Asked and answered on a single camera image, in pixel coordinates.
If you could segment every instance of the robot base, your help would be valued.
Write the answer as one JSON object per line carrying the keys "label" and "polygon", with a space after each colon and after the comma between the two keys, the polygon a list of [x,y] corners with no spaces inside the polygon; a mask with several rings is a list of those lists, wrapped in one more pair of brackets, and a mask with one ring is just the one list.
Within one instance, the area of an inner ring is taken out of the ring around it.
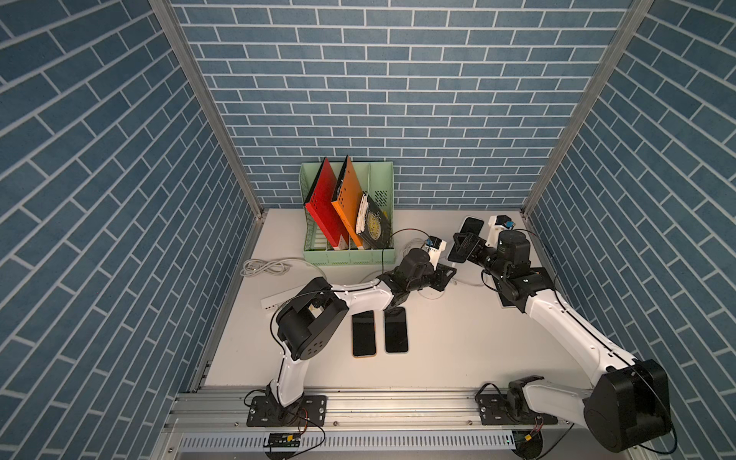
{"label": "robot base", "polygon": [[286,410],[267,396],[254,397],[250,405],[249,427],[304,426],[305,421],[299,417],[309,420],[310,425],[325,425],[327,397],[323,395],[304,396]]}
{"label": "robot base", "polygon": [[519,414],[519,417],[512,419],[506,410],[505,396],[481,394],[478,397],[478,402],[478,413],[483,425],[536,425],[539,422],[537,417],[541,417],[545,425],[557,425],[558,423],[557,417],[554,415],[538,414],[537,412]]}

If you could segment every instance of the phone screen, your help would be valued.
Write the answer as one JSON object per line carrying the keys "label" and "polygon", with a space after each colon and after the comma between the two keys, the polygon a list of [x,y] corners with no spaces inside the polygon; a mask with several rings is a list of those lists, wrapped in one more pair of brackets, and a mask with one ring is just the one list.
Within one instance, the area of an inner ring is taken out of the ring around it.
{"label": "phone screen", "polygon": [[[476,235],[480,235],[481,230],[483,230],[482,220],[476,219],[475,217],[466,217],[462,223],[462,227],[460,228],[460,233],[474,233]],[[458,256],[456,244],[453,244],[453,247],[450,249],[450,254],[447,256],[447,259],[450,262],[457,262],[457,263],[465,262],[465,260],[462,257]]]}
{"label": "phone screen", "polygon": [[386,331],[386,353],[406,353],[409,351],[406,310],[404,307],[390,308],[383,311],[383,329]]}
{"label": "phone screen", "polygon": [[375,320],[373,311],[353,315],[353,356],[375,356]]}
{"label": "phone screen", "polygon": [[462,223],[460,233],[474,233],[476,235],[480,235],[481,230],[483,230],[482,220],[476,219],[475,217],[466,217],[465,221]]}

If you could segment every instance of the book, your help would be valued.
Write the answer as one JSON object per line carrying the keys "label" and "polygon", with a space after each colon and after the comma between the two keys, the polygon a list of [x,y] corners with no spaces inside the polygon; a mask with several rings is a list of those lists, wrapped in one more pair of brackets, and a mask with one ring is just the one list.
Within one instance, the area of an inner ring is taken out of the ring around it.
{"label": "book", "polygon": [[375,204],[373,198],[363,192],[355,232],[375,250],[386,249],[391,238],[389,217]]}
{"label": "book", "polygon": [[363,189],[355,174],[353,162],[350,157],[345,157],[340,175],[337,177],[337,185],[332,195],[332,206],[337,211],[348,234],[353,239],[355,247],[362,250],[363,239],[355,233],[355,221],[358,219],[358,208],[361,205]]}
{"label": "book", "polygon": [[304,208],[312,216],[333,249],[346,250],[349,234],[342,219],[332,206],[332,194],[337,178],[327,158],[319,166],[317,176],[304,201]]}

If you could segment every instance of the metal corner post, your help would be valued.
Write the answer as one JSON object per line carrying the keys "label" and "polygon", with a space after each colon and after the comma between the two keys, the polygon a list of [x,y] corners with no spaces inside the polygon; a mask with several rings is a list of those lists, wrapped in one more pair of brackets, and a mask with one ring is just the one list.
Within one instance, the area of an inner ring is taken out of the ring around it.
{"label": "metal corner post", "polygon": [[654,3],[654,0],[631,1],[629,10],[626,11],[626,14],[621,19],[618,30],[603,53],[598,67],[595,69],[583,96],[580,98],[580,102],[573,109],[573,113],[570,115],[570,121],[562,131],[557,145],[552,149],[547,164],[542,168],[538,181],[534,184],[529,196],[524,201],[522,206],[523,215],[530,215],[542,198],[545,188],[547,188],[557,167],[562,163],[565,155],[567,155],[567,150],[578,135],[595,101],[598,100],[598,96],[605,88],[606,82],[608,82],[611,74],[613,74],[614,68],[618,64],[618,60],[623,56],[623,52],[634,37],[634,33],[639,29],[639,25],[641,25],[644,17],[646,17],[646,13],[649,11],[652,3]]}
{"label": "metal corner post", "polygon": [[194,53],[191,51],[191,47],[184,35],[181,24],[179,24],[171,2],[169,0],[149,0],[149,3],[151,4],[153,13],[156,15],[156,19],[161,24],[163,34],[169,40],[169,44],[174,50],[179,64],[182,66],[182,71],[194,91],[199,105],[202,107],[202,111],[207,117],[207,121],[210,123],[212,132],[214,132],[220,147],[222,147],[227,163],[233,170],[238,184],[240,184],[240,188],[243,191],[243,195],[245,195],[250,207],[253,209],[256,219],[261,220],[263,217],[263,206],[258,202],[258,197],[255,195],[250,180],[248,180],[248,175],[245,172],[243,163],[240,161],[238,151],[235,148],[235,144],[233,144],[233,139],[227,133],[222,117],[217,110],[212,94],[207,88],[205,78],[199,70],[197,60],[194,58]]}
{"label": "metal corner post", "polygon": [[261,229],[263,228],[263,221],[264,219],[254,219],[253,225],[248,232],[248,237],[246,238],[243,250],[238,258],[235,273],[233,273],[233,277],[230,278],[230,284],[227,286],[225,296],[222,300],[222,304],[220,305],[220,310],[212,326],[212,332],[207,339],[205,349],[202,351],[202,356],[199,358],[199,362],[197,363],[197,370],[194,372],[191,382],[189,382],[190,392],[196,393],[199,388],[202,387],[207,377],[206,373],[215,357],[215,352],[217,351],[220,339],[224,333],[225,325],[227,325],[227,319],[230,318],[230,312],[233,309],[233,304],[235,303],[238,292],[240,291],[240,285],[243,282],[241,267],[253,254],[255,245],[258,243],[258,237],[261,234]]}

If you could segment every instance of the metal mounting plate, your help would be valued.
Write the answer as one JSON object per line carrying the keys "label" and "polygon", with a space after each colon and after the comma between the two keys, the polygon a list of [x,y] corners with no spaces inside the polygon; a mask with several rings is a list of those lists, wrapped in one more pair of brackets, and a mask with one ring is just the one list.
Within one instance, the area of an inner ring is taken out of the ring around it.
{"label": "metal mounting plate", "polygon": [[505,396],[482,394],[478,397],[478,402],[478,413],[481,415],[483,425],[534,425],[534,419],[538,415],[542,416],[545,425],[557,425],[558,423],[554,415],[537,414],[536,412],[512,420],[506,413]]}
{"label": "metal mounting plate", "polygon": [[[251,409],[248,413],[247,425],[251,427],[275,427],[275,426],[304,426],[304,420],[293,417],[294,421],[288,425],[281,425],[276,420],[275,409],[272,408],[268,403],[265,396],[256,396],[250,403]],[[327,397],[326,396],[304,396],[302,405],[300,406],[300,412],[297,413],[301,417],[309,419],[310,425],[325,425],[325,412],[327,411]]]}

